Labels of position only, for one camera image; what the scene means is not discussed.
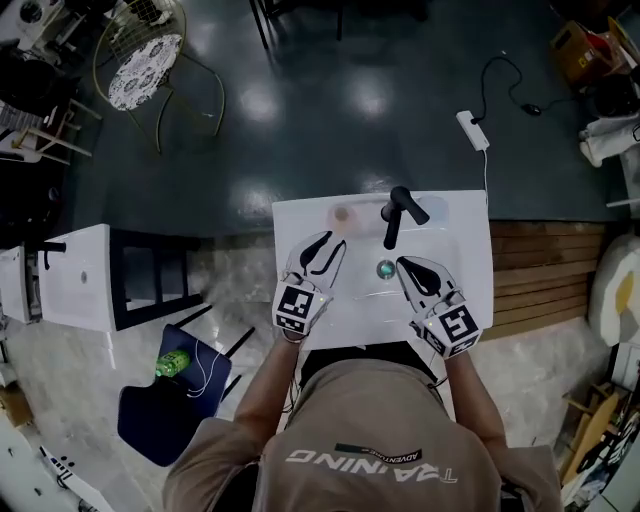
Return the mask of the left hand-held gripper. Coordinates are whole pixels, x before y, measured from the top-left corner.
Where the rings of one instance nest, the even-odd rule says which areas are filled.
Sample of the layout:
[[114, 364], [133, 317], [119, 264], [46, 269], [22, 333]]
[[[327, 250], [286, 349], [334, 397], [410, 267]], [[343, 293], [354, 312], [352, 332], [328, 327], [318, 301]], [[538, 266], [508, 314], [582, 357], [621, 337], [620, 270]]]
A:
[[331, 238], [332, 234], [323, 231], [310, 235], [289, 254], [286, 265], [289, 273], [277, 283], [272, 306], [273, 325], [286, 341], [303, 341], [333, 299], [329, 290], [340, 270], [347, 243]]

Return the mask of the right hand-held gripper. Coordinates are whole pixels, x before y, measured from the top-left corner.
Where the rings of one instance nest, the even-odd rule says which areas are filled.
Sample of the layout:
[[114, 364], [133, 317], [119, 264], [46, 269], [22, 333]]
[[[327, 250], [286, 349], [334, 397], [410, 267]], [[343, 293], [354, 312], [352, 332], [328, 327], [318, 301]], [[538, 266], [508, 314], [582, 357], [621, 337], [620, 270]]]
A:
[[410, 326], [437, 354], [446, 360], [479, 341], [482, 329], [458, 289], [436, 302], [444, 284], [453, 289], [445, 267], [426, 258], [402, 256], [396, 260], [396, 269], [406, 299], [416, 312]]

